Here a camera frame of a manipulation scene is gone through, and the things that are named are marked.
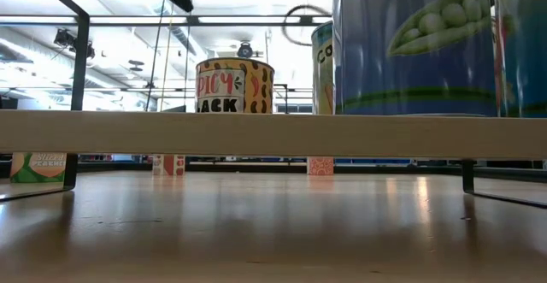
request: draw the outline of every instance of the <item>metal frame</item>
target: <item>metal frame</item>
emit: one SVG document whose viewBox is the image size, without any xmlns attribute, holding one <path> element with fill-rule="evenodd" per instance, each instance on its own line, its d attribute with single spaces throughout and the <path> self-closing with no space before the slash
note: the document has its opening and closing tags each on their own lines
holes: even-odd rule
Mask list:
<svg viewBox="0 0 547 283">
<path fill-rule="evenodd" d="M 0 26 L 76 27 L 78 16 L 71 15 L 3 15 Z M 161 16 L 93 15 L 91 27 L 317 27 L 327 20 L 326 15 L 173 15 Z"/>
<path fill-rule="evenodd" d="M 289 114 L 289 86 L 287 84 L 274 84 L 273 87 L 275 86 L 280 86 L 285 89 L 285 114 Z"/>
<path fill-rule="evenodd" d="M 489 199 L 494 199 L 497 201 L 517 203 L 521 205 L 537 207 L 540 209 L 547 209 L 547 203 L 527 201 L 527 200 L 523 200 L 519 198 L 502 197 L 495 194 L 477 193 L 474 188 L 474 167 L 473 167 L 474 164 L 475 164 L 475 161 L 473 160 L 462 161 L 462 184 L 463 184 L 463 191 L 465 193 L 473 195 L 475 197 L 479 197 L 479 198 L 489 198 Z"/>
<path fill-rule="evenodd" d="M 87 60 L 87 45 L 89 43 L 90 16 L 78 4 L 72 0 L 59 0 L 66 7 L 71 9 L 76 15 L 75 26 L 78 27 L 78 36 L 74 48 L 76 57 L 74 61 L 74 76 L 72 87 L 72 102 L 70 109 L 72 111 L 81 111 L 84 103 L 85 88 L 85 62 Z M 65 177 L 62 189 L 48 190 L 41 192 L 31 192 L 17 194 L 11 197 L 0 198 L 1 202 L 6 202 L 19 198 L 30 198 L 42 196 L 45 194 L 65 192 L 73 190 L 76 187 L 76 171 L 78 169 L 78 154 L 67 154 Z"/>
</svg>

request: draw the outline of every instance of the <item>can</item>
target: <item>can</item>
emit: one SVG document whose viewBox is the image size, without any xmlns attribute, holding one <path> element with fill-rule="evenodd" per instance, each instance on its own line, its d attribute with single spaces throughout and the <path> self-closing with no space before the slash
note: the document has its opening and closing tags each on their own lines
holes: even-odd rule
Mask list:
<svg viewBox="0 0 547 283">
<path fill-rule="evenodd" d="M 314 114 L 332 115 L 332 21 L 323 23 L 312 32 L 311 44 L 314 58 Z"/>
<path fill-rule="evenodd" d="M 272 113 L 274 69 L 265 62 L 219 57 L 198 63 L 196 73 L 196 112 Z"/>
<path fill-rule="evenodd" d="M 490 0 L 334 3 L 337 114 L 497 114 Z"/>
<path fill-rule="evenodd" d="M 495 4 L 502 115 L 547 117 L 547 0 Z"/>
</svg>

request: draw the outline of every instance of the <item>pea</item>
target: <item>pea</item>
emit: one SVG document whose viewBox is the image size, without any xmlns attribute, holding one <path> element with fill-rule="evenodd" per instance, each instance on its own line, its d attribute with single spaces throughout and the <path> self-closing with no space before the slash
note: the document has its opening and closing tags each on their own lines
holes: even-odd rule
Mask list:
<svg viewBox="0 0 547 283">
<path fill-rule="evenodd" d="M 479 21 L 482 18 L 482 10 L 477 0 L 463 0 L 463 8 L 469 21 Z"/>
<path fill-rule="evenodd" d="M 491 17 L 490 15 L 486 16 L 485 18 L 481 19 L 479 22 L 476 22 L 476 26 L 477 26 L 477 32 L 486 28 L 486 27 L 491 27 Z"/>
<path fill-rule="evenodd" d="M 469 22 L 463 27 L 464 32 L 467 34 L 467 37 L 473 36 L 479 29 L 478 22 Z"/>
<path fill-rule="evenodd" d="M 443 9 L 443 19 L 451 27 L 461 27 L 468 22 L 465 10 L 460 4 L 450 3 Z"/>
<path fill-rule="evenodd" d="M 441 13 L 441 8 L 438 4 L 430 4 L 425 10 L 425 14 L 437 14 Z"/>
<path fill-rule="evenodd" d="M 413 28 L 408 30 L 401 38 L 402 43 L 408 43 L 409 41 L 417 39 L 421 35 L 420 30 Z"/>
<path fill-rule="evenodd" d="M 419 24 L 420 32 L 433 34 L 446 28 L 443 18 L 437 14 L 427 14 L 421 17 Z"/>
</svg>

